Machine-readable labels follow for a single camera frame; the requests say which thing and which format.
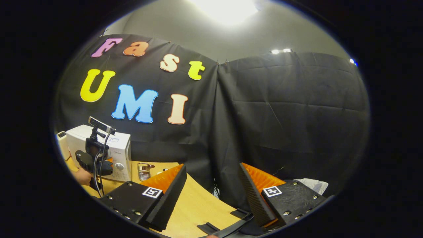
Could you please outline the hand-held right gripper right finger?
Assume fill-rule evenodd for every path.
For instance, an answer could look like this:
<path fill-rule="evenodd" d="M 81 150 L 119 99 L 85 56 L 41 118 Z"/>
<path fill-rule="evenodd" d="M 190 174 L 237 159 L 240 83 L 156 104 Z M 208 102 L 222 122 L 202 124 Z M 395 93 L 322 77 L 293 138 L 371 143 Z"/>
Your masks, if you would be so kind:
<path fill-rule="evenodd" d="M 245 163 L 239 164 L 239 179 L 261 228 L 295 223 L 327 199 L 299 180 L 281 180 Z"/>

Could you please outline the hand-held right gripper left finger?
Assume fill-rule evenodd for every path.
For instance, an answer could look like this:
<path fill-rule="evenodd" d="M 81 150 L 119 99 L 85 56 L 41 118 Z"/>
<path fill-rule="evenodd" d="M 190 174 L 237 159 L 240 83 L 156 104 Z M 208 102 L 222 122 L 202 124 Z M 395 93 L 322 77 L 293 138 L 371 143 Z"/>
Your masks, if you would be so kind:
<path fill-rule="evenodd" d="M 99 201 L 132 223 L 162 232 L 186 178 L 186 166 L 179 164 L 140 183 L 127 181 Z"/>

